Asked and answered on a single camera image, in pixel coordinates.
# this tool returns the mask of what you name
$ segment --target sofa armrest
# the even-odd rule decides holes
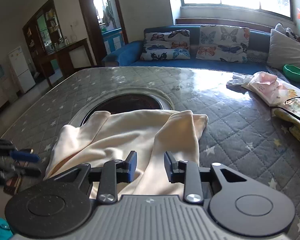
[[[140,59],[142,49],[143,41],[133,41],[105,56],[102,65],[105,67],[130,66]]]

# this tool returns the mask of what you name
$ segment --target throw pillow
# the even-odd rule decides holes
[[[197,59],[247,62],[250,29],[227,25],[201,25]]]
[[[294,34],[294,32],[293,32],[290,28],[286,28],[286,29],[285,29],[285,28],[282,26],[281,23],[278,23],[274,29],[275,29],[276,31],[278,31],[278,32],[280,32],[280,33],[286,35],[287,37],[289,37],[289,38],[295,40],[295,41],[296,41],[297,38],[298,38],[298,36],[296,36],[296,35]]]
[[[300,43],[272,29],[267,64],[279,70],[286,64],[300,68]]]
[[[190,32],[146,33],[140,60],[190,59]]]

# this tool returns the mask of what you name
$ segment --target sofa backrest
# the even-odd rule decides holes
[[[147,28],[144,33],[165,33],[176,30],[190,31],[190,44],[199,45],[200,25],[173,25],[165,27]],[[260,31],[250,30],[249,50],[269,53],[270,34]]]

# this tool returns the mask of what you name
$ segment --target wooden table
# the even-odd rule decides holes
[[[87,53],[89,62],[91,65],[93,65],[94,63],[93,63],[93,59],[92,59],[90,49],[89,49],[89,46],[87,43],[87,38],[80,40],[80,41],[76,41],[74,43],[71,43],[68,46],[65,46],[61,49],[55,50],[52,53],[47,54],[44,57],[40,58],[39,65],[40,65],[40,68],[42,69],[43,75],[44,75],[45,79],[47,80],[50,88],[53,88],[53,86],[49,80],[49,76],[47,75],[43,64],[56,59],[58,62],[58,65],[60,67],[60,70],[62,72],[62,75],[64,76],[64,78],[67,78],[76,72],[75,68],[73,67],[69,52],[71,50],[77,49],[81,46],[84,46],[84,49]]]

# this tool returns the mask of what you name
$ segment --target refrigerator door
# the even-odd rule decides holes
[[[23,72],[20,76],[18,76],[18,79],[23,93],[26,93],[30,88],[32,88],[35,85],[30,70]]]
[[[9,59],[17,76],[29,69],[21,47],[18,47],[9,53]]]

